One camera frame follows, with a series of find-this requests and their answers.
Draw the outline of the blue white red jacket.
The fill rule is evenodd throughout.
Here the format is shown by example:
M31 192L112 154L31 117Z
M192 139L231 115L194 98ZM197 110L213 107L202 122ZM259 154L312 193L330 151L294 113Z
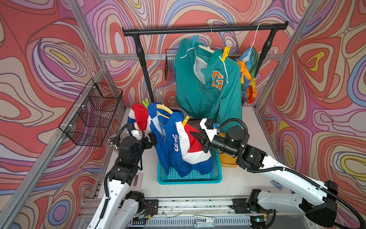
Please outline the blue white red jacket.
M143 133L153 132L157 139L155 146L158 160L169 174L174 168L180 177L185 177L193 169L201 175L209 174L213 169L211 153L205 153L201 144L190 134L198 132L188 123L183 127L185 119L181 110L172 110L173 114L157 109L152 103L148 109L144 105L134 104L128 114L128 123ZM169 119L157 115L161 113Z

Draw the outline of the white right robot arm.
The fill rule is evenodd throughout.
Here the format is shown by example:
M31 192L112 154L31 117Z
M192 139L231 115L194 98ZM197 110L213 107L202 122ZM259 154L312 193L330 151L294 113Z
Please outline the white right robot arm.
M245 206L249 212L280 210L304 215L311 222L331 228L344 226L336 222L338 203L350 210L364 229L366 222L360 213L338 196L338 184L312 179L269 156L266 152L248 144L246 124L238 118L230 118L221 125L213 119L200 122L201 131L191 135L201 144L206 153L211 149L236 158L236 164L253 174L260 174L287 187L292 194L276 194L253 189Z

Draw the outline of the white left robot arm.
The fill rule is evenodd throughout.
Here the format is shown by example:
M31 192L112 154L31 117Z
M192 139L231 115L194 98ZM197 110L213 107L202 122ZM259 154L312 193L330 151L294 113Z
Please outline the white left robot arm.
M104 177L104 197L88 225L90 229L124 229L145 209L144 194L131 191L130 187L143 169L143 152L157 144L155 134L146 135L134 124L125 124L109 139L109 144L117 149L118 157Z

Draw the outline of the green clothespin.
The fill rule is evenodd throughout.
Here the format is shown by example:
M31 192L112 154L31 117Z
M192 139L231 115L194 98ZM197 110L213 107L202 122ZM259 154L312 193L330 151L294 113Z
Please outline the green clothespin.
M150 105L148 98L145 98L145 99L142 101L142 104L145 106L145 108L146 108L146 109L148 109L148 106Z

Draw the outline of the wooden hanger gold hook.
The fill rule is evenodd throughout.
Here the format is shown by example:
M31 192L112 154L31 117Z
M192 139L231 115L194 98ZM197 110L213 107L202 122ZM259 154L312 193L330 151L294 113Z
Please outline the wooden hanger gold hook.
M164 98L163 92L162 92L162 90L160 89L160 87L158 87L158 88L157 88L157 90L158 90L158 93L160 94L160 96L161 96L161 98L162 98L162 102L163 102L163 101L164 101L164 100L163 100L163 98ZM167 112L167 113L168 113L168 114L170 114L170 115L172 115L172 114L173 114L173 111L172 111L171 109L169 109L168 107L166 107L166 106L164 105L164 103L162 103L162 104L157 104L157 105L156 105L156 108L157 108L157 109L160 109L160 110L163 110L163 111ZM164 114L157 113L157 115L160 115L160 116L163 116L163 117L165 117L165 118L169 119L169 117L168 117L168 116L165 116Z

